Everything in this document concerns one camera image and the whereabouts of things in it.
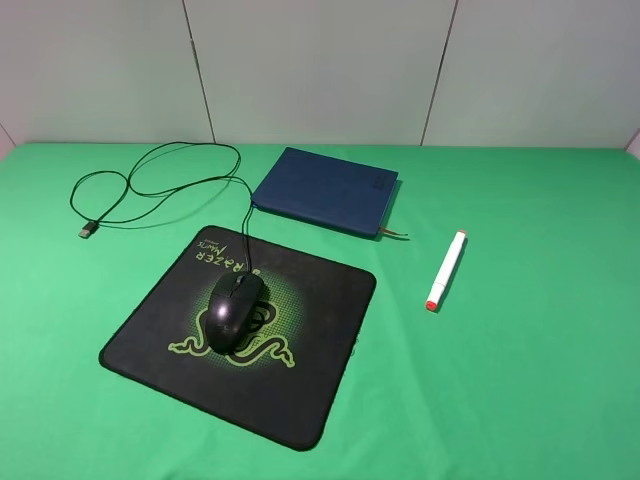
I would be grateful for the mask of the black razer mouse pad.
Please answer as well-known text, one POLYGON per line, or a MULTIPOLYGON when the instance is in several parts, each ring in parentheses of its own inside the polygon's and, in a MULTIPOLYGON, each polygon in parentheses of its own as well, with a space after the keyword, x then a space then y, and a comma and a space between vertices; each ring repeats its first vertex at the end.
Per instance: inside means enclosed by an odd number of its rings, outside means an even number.
POLYGON ((202 228, 100 352, 121 376, 298 451, 321 438, 376 286, 362 269, 202 228), (216 287, 262 281, 230 344, 216 287))

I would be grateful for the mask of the black computer mouse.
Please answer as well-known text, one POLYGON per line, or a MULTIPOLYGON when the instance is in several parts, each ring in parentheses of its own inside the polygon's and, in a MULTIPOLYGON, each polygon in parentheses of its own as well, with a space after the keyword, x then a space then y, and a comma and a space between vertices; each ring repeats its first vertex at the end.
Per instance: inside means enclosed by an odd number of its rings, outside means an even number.
POLYGON ((210 294, 204 327, 215 353, 230 354, 245 338, 263 289, 264 281, 250 272, 231 272, 219 278, 210 294))

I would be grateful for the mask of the blue notebook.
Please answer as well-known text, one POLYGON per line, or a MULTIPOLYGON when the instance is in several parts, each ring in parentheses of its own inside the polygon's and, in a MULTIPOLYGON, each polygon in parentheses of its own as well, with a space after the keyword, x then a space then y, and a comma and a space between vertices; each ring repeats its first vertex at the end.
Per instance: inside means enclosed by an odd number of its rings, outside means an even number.
POLYGON ((287 147, 252 194, 265 212, 374 239, 408 236, 384 226, 398 173, 287 147))

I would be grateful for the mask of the white marker pen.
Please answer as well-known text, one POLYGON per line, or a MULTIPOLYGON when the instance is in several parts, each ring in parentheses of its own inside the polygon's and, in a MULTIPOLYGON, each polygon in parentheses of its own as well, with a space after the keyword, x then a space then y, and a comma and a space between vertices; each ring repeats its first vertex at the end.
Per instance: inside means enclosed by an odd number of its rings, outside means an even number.
POLYGON ((466 238, 466 232, 458 230, 449 245, 426 299, 425 307, 428 311, 435 312, 437 310, 453 270, 457 265, 457 261, 465 244, 466 238))

